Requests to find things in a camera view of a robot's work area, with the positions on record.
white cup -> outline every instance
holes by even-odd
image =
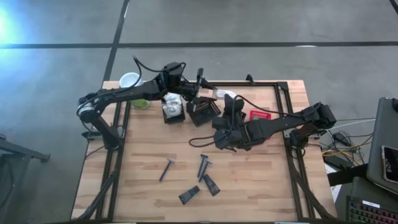
[[[133,84],[135,84],[135,82],[137,82],[138,78],[139,75],[135,72],[126,73],[121,77],[119,81],[119,86],[121,88],[130,87]],[[144,84],[144,82],[140,78],[135,86],[141,86],[142,84]],[[131,100],[130,104],[132,104],[132,106],[137,109],[146,109],[149,107],[150,102],[144,99],[139,99],[139,100]]]

red box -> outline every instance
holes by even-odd
[[[249,120],[252,121],[254,119],[271,119],[271,114],[270,113],[266,113],[266,112],[262,112],[262,111],[255,111],[255,110],[251,110],[250,111],[250,117]]]

wooden tabletop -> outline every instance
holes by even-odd
[[[309,106],[302,80],[289,80],[294,111]],[[104,88],[118,88],[118,82],[104,82]],[[274,89],[271,87],[223,87],[245,96],[256,105],[277,111]],[[201,90],[201,96],[212,91]],[[223,110],[223,100],[216,102]],[[245,104],[243,111],[254,108]],[[112,122],[115,105],[103,113]],[[114,221],[116,222],[266,222],[296,220],[292,188],[281,133],[250,151],[219,150],[214,145],[193,148],[191,138],[211,136],[211,124],[195,127],[189,116],[183,123],[165,124],[159,101],[152,101],[147,110],[132,108],[129,115],[126,145],[119,180]],[[88,152],[103,145],[91,142]],[[204,181],[198,183],[200,154],[213,163],[206,173],[221,192],[212,197]],[[98,193],[103,175],[106,150],[92,154],[84,163],[72,218],[83,213]],[[167,159],[175,161],[159,182]],[[304,156],[310,188],[320,203],[336,215],[325,166],[319,147],[306,148]],[[198,185],[199,193],[186,205],[178,196]],[[307,213],[301,192],[304,214]],[[108,211],[105,203],[104,215]]]

black screw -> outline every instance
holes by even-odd
[[[169,166],[171,165],[171,163],[173,163],[172,160],[170,160],[170,159],[167,159],[167,160],[169,161],[169,163],[167,164],[166,168],[164,169],[163,174],[160,176],[159,181],[162,181],[162,180],[163,180],[163,177],[164,177],[164,175],[166,174],[166,171],[169,169]]]
[[[200,171],[201,171],[201,168],[203,167],[203,162],[205,161],[206,158],[208,158],[208,156],[200,154],[200,157],[201,157],[201,163],[200,163],[200,167],[199,167],[199,171],[198,171],[198,177],[200,176]]]
[[[203,168],[203,171],[201,172],[201,175],[200,175],[200,178],[199,178],[199,182],[201,182],[201,180],[202,180],[202,178],[203,178],[203,175],[205,175],[207,166],[208,166],[209,164],[211,164],[211,163],[212,163],[212,162],[210,162],[210,161],[208,161],[208,160],[206,159],[205,167]]]

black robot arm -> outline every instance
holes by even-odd
[[[182,76],[182,63],[173,62],[164,67],[151,81],[141,86],[99,90],[90,93],[78,101],[77,115],[85,123],[91,123],[103,137],[106,149],[116,149],[121,145],[120,136],[115,127],[110,127],[101,117],[105,108],[122,101],[145,99],[149,101],[161,100],[167,93],[181,95],[187,102],[197,97],[200,87],[213,87],[202,78],[203,69],[199,68],[196,83],[190,83]]]
[[[273,134],[293,129],[290,142],[294,147],[302,147],[308,142],[308,136],[319,129],[329,129],[336,123],[329,106],[317,103],[294,114],[287,114],[277,119],[259,119],[244,122],[246,114],[242,99],[232,99],[225,95],[225,108],[222,117],[213,118],[212,127],[216,147],[219,149],[236,147],[250,150],[253,146],[264,143]]]

